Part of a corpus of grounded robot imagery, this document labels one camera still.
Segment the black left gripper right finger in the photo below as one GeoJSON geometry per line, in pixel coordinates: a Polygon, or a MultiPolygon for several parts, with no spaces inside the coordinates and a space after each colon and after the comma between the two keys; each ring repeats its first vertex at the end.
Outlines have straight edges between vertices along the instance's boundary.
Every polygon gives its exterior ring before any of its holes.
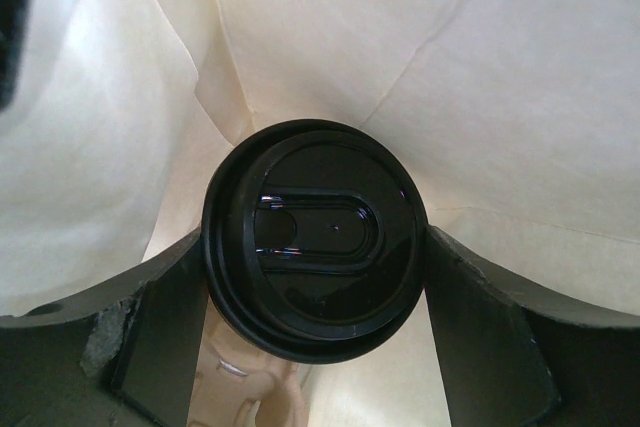
{"type": "Polygon", "coordinates": [[[454,426],[636,426],[639,318],[427,231],[426,297],[454,426]]]}

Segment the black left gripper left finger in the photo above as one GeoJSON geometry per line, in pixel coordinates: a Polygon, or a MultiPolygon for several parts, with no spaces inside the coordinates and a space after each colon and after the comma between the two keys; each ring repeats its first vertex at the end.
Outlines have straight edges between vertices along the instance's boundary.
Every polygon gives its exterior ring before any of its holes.
{"type": "Polygon", "coordinates": [[[186,425],[207,302],[194,230],[122,274],[2,317],[2,425],[186,425]]]}

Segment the brown pulp two-cup carrier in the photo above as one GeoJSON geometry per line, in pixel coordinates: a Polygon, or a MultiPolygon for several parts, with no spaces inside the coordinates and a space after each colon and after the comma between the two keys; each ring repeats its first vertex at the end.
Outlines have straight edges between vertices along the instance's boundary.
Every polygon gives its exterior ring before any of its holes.
{"type": "Polygon", "coordinates": [[[190,401],[189,426],[306,426],[299,365],[240,337],[209,308],[190,401]]]}

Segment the black coffee cup lid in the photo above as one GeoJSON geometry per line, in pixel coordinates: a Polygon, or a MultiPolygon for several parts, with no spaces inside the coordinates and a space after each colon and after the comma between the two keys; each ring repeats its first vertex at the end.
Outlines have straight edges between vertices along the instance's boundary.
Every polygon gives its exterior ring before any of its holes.
{"type": "Polygon", "coordinates": [[[274,124],[216,169],[201,222],[212,302],[277,357],[362,356],[424,286],[427,216],[406,169],[371,136],[320,119],[274,124]]]}

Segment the cream paper takeout bag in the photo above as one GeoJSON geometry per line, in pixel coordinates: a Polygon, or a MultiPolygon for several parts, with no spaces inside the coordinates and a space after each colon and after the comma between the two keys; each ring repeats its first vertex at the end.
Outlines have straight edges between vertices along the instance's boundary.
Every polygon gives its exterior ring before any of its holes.
{"type": "MultiPolygon", "coordinates": [[[[1,319],[194,230],[218,312],[209,183],[250,135],[303,119],[387,148],[427,231],[639,318],[639,0],[29,0],[1,109],[1,319]]],[[[295,362],[306,426],[454,426],[426,269],[382,345],[295,362]]]]}

